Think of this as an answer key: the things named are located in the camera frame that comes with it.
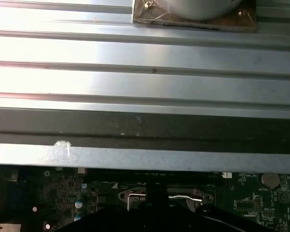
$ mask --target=electronic component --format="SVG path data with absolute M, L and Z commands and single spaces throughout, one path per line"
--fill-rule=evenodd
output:
M 17 212 L 47 222 L 41 225 L 44 230 L 62 228 L 111 205 L 137 209 L 145 201 L 149 180 L 168 183 L 170 203 L 192 212 L 214 205 L 268 228 L 280 228 L 278 232 L 290 229 L 289 175 L 232 173 L 226 178 L 222 173 L 88 170 L 84 176 L 76 168 L 35 167 L 21 171 L 20 176 L 18 182 L 6 182 L 14 186 L 10 189 L 13 198 L 23 195 L 27 199 L 17 203 Z
M 0 232 L 20 232 L 20 224 L 5 224 L 0 223 Z
M 140 195 L 145 195 L 146 200 L 137 209 L 128 211 L 118 206 L 107 207 L 83 219 L 81 223 L 71 223 L 58 232 L 83 231 L 92 225 L 98 231 L 113 232 L 193 232 L 200 231 L 200 228 L 206 228 L 207 231 L 273 232 L 263 225 L 212 205 L 201 205 L 195 212 L 174 205 L 167 194 L 167 187 L 162 183 L 147 184 L 145 194 Z
M 269 189 L 275 189 L 280 185 L 278 174 L 265 173 L 262 175 L 262 183 Z
M 254 32 L 257 27 L 256 1 L 135 0 L 132 21 L 144 24 Z

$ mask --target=dust spot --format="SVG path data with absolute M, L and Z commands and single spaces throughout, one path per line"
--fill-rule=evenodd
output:
M 257 57 L 254 61 L 254 64 L 258 64 L 262 61 L 262 57 Z
M 138 120 L 139 123 L 142 123 L 142 119 L 141 119 L 140 116 L 137 116 L 137 117 L 136 117 L 136 120 Z
M 68 158 L 70 158 L 70 147 L 71 143 L 69 141 L 57 141 L 54 146 L 61 147 L 67 149 Z

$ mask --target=screw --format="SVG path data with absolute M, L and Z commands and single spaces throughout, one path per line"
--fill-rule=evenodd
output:
M 153 3 L 150 2 L 150 1 L 146 2 L 145 5 L 144 5 L 145 9 L 147 9 L 147 10 L 149 10 L 150 8 L 152 8 L 152 6 L 153 6 Z
M 46 176 L 46 177 L 50 177 L 50 172 L 49 172 L 49 171 L 45 171 L 45 172 L 44 172 L 44 176 Z
M 240 10 L 238 11 L 238 16 L 240 16 L 240 17 L 245 16 L 246 13 L 247 13 L 247 12 L 246 12 L 245 9 L 240 9 Z

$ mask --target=microchip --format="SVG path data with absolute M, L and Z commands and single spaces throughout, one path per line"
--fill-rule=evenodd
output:
M 97 197 L 97 203 L 98 204 L 105 204 L 106 203 L 106 197 L 98 196 Z
M 71 209 L 64 210 L 63 215 L 65 216 L 65 218 L 71 217 L 72 216 L 72 210 Z
M 254 202 L 253 201 L 236 201 L 237 211 L 253 211 Z

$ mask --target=silver metal surface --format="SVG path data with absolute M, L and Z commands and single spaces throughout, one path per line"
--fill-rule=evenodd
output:
M 64 143 L 0 144 L 0 164 L 290 174 L 290 155 L 89 148 Z
M 259 0 L 256 34 L 133 25 L 131 6 L 0 0 L 0 107 L 290 118 L 290 0 Z
M 203 201 L 203 200 L 201 200 L 201 199 L 192 198 L 192 197 L 185 196 L 185 195 L 169 196 L 169 198 L 171 198 L 171 199 L 184 198 L 184 199 L 192 200 L 192 201 L 194 201 L 194 202 L 202 202 L 202 201 Z
M 128 202 L 127 202 L 127 210 L 130 210 L 130 197 L 145 197 L 146 194 L 140 194 L 140 193 L 130 193 L 128 194 Z
M 168 12 L 190 20 L 207 20 L 222 16 L 242 0 L 156 0 Z

